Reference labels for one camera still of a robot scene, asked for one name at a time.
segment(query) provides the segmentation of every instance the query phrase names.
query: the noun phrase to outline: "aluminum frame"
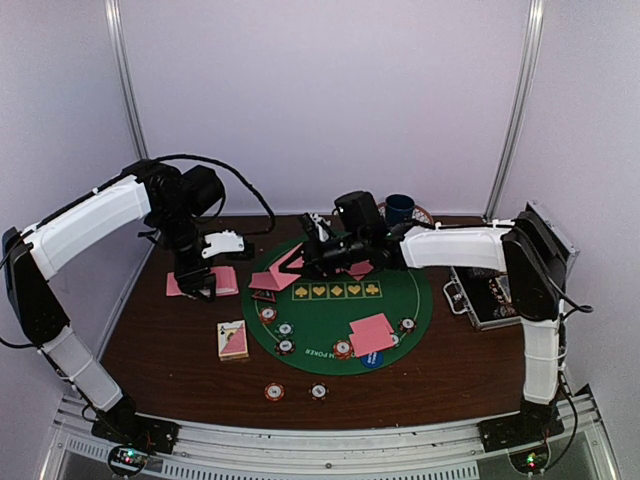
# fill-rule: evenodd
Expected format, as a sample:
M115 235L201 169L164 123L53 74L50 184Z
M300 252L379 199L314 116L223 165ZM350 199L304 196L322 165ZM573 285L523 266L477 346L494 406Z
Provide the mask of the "aluminum frame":
M590 394L574 397L574 402L579 414L578 431L602 426ZM91 436L91 423L81 416L83 406L84 402L74 396L62 399L54 420L56 434L38 477L41 480L59 478L67 451L99 460L105 449L111 448L106 440ZM565 432L554 438L566 438L573 428L573 412L566 400L559 402L558 408ZM198 472L201 479L204 472L217 472L219 476L212 478L404 479L415 472L422 475L460 469L482 459L506 455L506 450L484 452L477 428L481 420L342 431L265 430L177 421L181 429L173 454L153 457L149 473L155 471L159 478L172 479L197 478ZM598 433L598 438L606 447L606 435ZM619 478L612 458L606 454L599 458L598 470L603 475L600 478ZM180 469L188 471L189 476L176 473Z
M113 45L113 53L116 58L116 65L120 76L120 86L127 110L127 120L129 130L133 138L133 144L138 159L149 158L147 144L142 132L140 114L133 93L133 82L131 81L131 71L129 69L129 59L127 58L127 48L122 29L122 19L120 17L120 0L105 0L107 13L107 26L109 27L109 37Z
M520 74L516 86L516 95L511 110L511 118L502 154L500 156L500 164L496 178L489 195L489 201L485 208L484 217L492 219L495 217L498 202L504 191L507 175L511 167L511 162L515 155L520 129L524 119L527 98L531 91L533 76L538 61L538 52L540 51L540 40L542 38L542 23L544 19L544 0L531 0L529 7L529 23L524 38L524 46L522 49L522 62L520 64Z

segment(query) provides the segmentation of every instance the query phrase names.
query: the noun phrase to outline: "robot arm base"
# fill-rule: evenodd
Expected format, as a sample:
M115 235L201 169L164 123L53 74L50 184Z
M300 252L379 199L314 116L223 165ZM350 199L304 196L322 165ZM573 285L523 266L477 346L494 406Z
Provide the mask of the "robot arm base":
M478 424L478 429L484 451L488 453L543 442L545 438L564 432L564 425L555 402L540 405L522 399L518 413L484 420Z
M91 434L143 452L170 455L180 427L174 422L136 415L135 402L125 394L108 412L100 412Z

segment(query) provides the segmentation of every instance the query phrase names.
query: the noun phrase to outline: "pink playing card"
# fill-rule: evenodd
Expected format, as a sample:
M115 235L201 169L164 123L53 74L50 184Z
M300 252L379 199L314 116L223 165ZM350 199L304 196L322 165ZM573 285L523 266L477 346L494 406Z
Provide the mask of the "pink playing card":
M384 325L374 325L366 332L349 335L356 357L363 357L393 347L393 339Z
M373 265L368 261L354 263L351 268L347 270L347 273L351 275L358 282L366 277L373 270Z
M377 315L363 318L362 320L356 320L355 322L351 322L349 324L351 330L356 335L362 332L366 332L367 330L374 328L377 325L382 325L385 327L388 333L393 333L393 327L389 323L389 320L387 320L387 316L384 313L378 313Z
M216 276L216 296L224 297L238 293L238 280L233 267L213 267L211 273ZM178 287L173 272L167 274L167 297L184 295Z
M278 259L273 265L269 267L268 272L259 272L251 275L251 283L249 288L254 290L271 290L273 292L280 292L300 278L297 273L282 273L279 271L280 265L282 265L288 258L293 255L293 252L300 245L296 245L286 254ZM302 257L295 259L290 267L299 268L303 265Z
M271 290L272 292L279 292L282 290L276 279L273 278L271 272L259 272L251 275L251 283L249 288L254 290Z
M245 335L244 327L240 327L236 330L236 333L231 335L229 343L222 350L223 355L233 355L234 353L243 353L247 350L247 337Z
M295 282L297 279L300 278L300 275L296 273L282 273L279 270L280 265L282 265L286 260L288 260L291 257L291 255L293 255L293 252L295 252L298 249L299 246L300 244L293 247L291 250L285 253L282 257L280 257L273 265L269 267L269 271L271 272L271 275L273 275L273 278L275 279L276 283L281 287L280 290L284 290L285 288L287 288L289 285L291 285L293 282ZM302 261L302 258L296 259L295 261L292 262L291 266L296 267L295 264L300 263L301 261Z

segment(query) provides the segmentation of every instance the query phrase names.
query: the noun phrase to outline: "white wall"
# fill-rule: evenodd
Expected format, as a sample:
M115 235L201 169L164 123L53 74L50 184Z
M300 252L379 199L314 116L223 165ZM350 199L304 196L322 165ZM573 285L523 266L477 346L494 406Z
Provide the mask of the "white wall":
M528 1L121 3L151 156L227 161L277 212L354 189L484 210ZM227 212L260 211L224 178Z
M640 3L547 2L515 163L499 206L544 202L582 249L569 293L592 303L569 328L623 478L640 478Z
M23 228L135 160L104 1L0 2L0 230ZM95 350L146 246L120 231L72 261L56 291ZM4 275L0 281L4 292ZM24 337L4 293L0 335ZM33 478L62 383L33 350L0 348L0 476Z

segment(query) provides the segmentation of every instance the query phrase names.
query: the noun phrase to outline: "deck of cards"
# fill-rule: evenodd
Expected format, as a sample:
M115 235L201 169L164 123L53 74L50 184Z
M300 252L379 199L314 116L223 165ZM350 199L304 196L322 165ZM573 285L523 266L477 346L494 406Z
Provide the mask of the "deck of cards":
M218 357L223 362L249 357L244 320L218 324Z

